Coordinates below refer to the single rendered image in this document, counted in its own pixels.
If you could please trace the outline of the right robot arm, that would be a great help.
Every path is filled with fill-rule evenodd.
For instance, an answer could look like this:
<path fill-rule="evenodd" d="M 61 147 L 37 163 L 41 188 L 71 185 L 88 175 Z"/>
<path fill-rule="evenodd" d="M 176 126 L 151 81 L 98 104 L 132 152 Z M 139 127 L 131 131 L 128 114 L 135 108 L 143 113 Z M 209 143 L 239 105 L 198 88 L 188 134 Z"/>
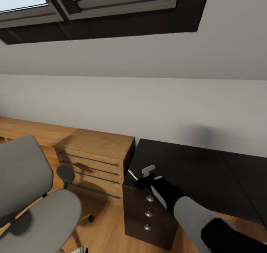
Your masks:
<path fill-rule="evenodd" d="M 154 165 L 142 169 L 134 181 L 140 190 L 149 188 L 181 227 L 200 253 L 267 253 L 267 244 L 238 232 L 225 218 L 192 200 L 180 187 L 163 176 L 155 176 Z"/>

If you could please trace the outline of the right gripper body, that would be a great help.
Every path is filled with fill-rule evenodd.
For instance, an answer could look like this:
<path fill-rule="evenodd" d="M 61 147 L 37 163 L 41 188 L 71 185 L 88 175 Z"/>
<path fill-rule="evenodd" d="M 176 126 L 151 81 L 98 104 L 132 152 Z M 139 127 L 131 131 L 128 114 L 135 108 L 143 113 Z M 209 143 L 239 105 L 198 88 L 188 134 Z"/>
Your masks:
<path fill-rule="evenodd" d="M 148 187 L 148 180 L 149 180 L 151 177 L 154 177 L 154 176 L 155 176 L 155 174 L 154 174 L 154 173 L 151 173 L 149 176 L 137 180 L 138 185 L 139 185 L 139 189 L 140 189 L 140 190 L 143 190 L 144 188 L 149 188 L 149 187 Z"/>

